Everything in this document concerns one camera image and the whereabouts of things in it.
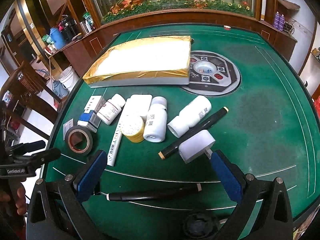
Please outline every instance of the metal screw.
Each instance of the metal screw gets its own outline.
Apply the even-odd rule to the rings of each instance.
[[[41,178],[36,180],[37,185],[40,185],[42,182],[43,182],[43,179],[41,179]]]
[[[277,181],[279,184],[283,183],[283,179],[281,179],[280,177],[276,178],[276,181]]]
[[[249,181],[252,181],[252,180],[254,180],[254,176],[252,175],[252,174],[247,174],[246,176],[245,176],[246,178],[247,178],[247,180],[249,180]]]
[[[65,181],[70,181],[73,179],[73,175],[72,174],[68,174],[67,176],[64,177]]]

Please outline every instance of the white power adapter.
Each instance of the white power adapter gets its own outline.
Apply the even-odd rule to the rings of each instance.
[[[212,150],[210,148],[215,141],[207,130],[201,130],[179,145],[180,156],[185,163],[193,161],[203,153],[211,159]]]

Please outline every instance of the small white card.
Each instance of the small white card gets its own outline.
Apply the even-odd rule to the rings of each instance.
[[[73,118],[63,124],[63,140],[66,137],[67,131],[73,126]]]

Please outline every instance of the human hand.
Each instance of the human hand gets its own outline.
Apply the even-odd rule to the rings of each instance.
[[[24,186],[21,186],[17,190],[18,199],[16,200],[17,213],[20,216],[23,216],[27,212],[27,204],[26,204],[26,190]],[[9,202],[10,196],[4,192],[0,191],[0,202]]]

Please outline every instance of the purple bottle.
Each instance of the purple bottle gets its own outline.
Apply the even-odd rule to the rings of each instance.
[[[283,15],[280,16],[278,30],[282,31],[285,23],[285,18]]]
[[[280,14],[279,14],[279,12],[276,12],[275,18],[274,18],[273,24],[272,24],[272,26],[275,27],[276,29],[279,26],[279,20],[280,20]]]

